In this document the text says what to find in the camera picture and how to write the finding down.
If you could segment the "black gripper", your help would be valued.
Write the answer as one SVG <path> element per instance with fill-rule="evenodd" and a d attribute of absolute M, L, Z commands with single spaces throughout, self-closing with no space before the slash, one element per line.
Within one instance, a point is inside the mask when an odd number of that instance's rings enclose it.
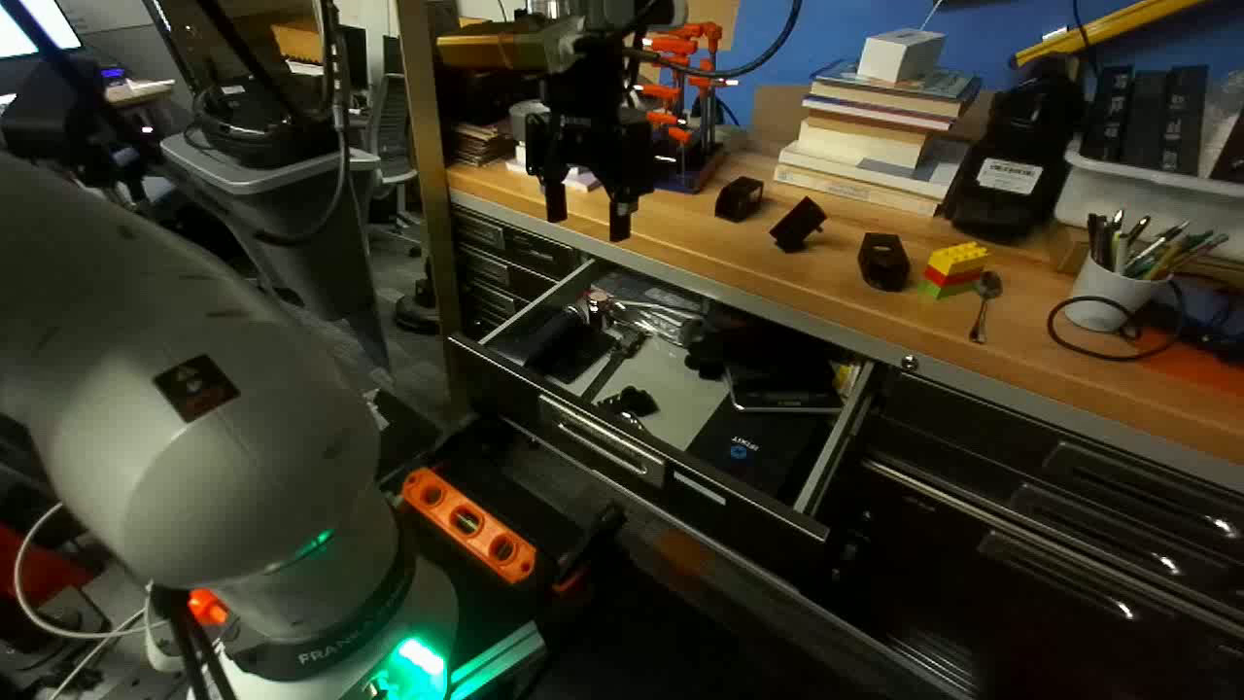
<path fill-rule="evenodd" d="M 583 34 L 570 63 L 544 78 L 544 109 L 525 120 L 525 169 L 542 181 L 548 223 L 566 220 L 565 174 L 591 170 L 609 192 L 609 243 L 631 236 L 636 194 L 657 185 L 654 129 L 627 103 L 627 51 Z"/>

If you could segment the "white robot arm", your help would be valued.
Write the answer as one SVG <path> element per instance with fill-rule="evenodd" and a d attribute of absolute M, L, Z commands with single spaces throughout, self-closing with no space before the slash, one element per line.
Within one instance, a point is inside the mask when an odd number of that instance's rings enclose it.
<path fill-rule="evenodd" d="M 451 700 L 457 597 L 328 348 L 207 248 L 0 160 L 0 395 L 136 623 L 236 700 Z"/>

